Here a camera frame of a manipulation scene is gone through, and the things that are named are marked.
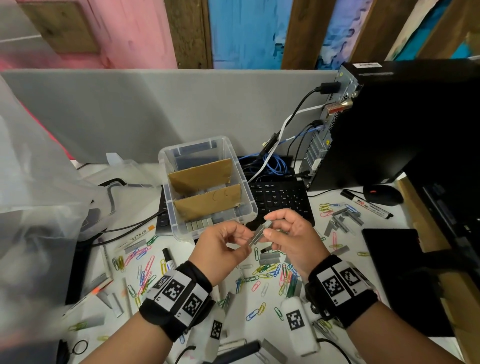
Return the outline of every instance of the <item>permanent marker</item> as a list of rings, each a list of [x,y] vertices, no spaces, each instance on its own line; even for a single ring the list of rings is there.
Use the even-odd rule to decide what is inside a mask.
[[[173,261],[170,252],[168,251],[168,248],[162,249],[163,256],[165,257],[165,262],[167,265],[167,270],[174,270],[177,268],[175,265],[175,262]]]
[[[391,218],[393,216],[393,214],[391,214],[390,212],[385,211],[382,208],[379,208],[378,206],[375,206],[375,205],[365,201],[363,198],[358,197],[357,195],[353,194],[350,191],[342,190],[342,192],[340,192],[340,194],[343,197],[346,197],[349,200],[352,200],[357,205],[360,205],[360,206],[366,208],[367,210],[373,212],[374,214],[377,214],[378,216],[380,216],[382,218]]]

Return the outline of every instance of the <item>black keyboard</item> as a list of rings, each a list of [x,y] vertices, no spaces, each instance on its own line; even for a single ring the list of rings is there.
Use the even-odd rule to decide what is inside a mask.
[[[249,186],[258,207],[256,219],[247,223],[250,230],[256,230],[260,224],[263,224],[265,222],[264,216],[267,213],[281,208],[290,208],[298,212],[313,226],[315,225],[307,191],[302,181],[251,182]],[[162,189],[159,211],[163,209],[167,209],[167,204]],[[158,216],[155,234],[159,236],[172,234],[168,212]]]

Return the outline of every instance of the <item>person's right hand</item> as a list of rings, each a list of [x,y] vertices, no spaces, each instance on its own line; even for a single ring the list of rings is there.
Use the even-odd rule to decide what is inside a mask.
[[[273,221],[273,225],[271,229],[264,230],[260,241],[272,242],[273,250],[287,254],[303,280],[308,281],[311,271],[330,255],[311,223],[289,208],[272,211],[264,219]]]

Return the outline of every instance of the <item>hand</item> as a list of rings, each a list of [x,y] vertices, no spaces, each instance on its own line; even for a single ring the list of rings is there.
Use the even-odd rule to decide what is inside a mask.
[[[224,221],[209,226],[200,235],[190,260],[208,278],[212,287],[223,281],[233,269],[252,252],[247,240],[253,232],[236,221]],[[226,243],[235,243],[240,248],[231,249]]]
[[[260,241],[272,242],[273,250],[287,254],[303,280],[308,281],[311,271],[330,255],[311,223],[289,208],[272,211],[264,218],[273,221],[273,225],[264,230]],[[287,231],[288,235],[275,229]]]

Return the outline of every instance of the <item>computer tower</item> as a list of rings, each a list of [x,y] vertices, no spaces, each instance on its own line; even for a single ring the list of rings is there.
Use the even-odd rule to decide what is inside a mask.
[[[300,166],[309,191],[392,182],[422,150],[448,158],[476,120],[468,59],[343,63],[336,81]]]

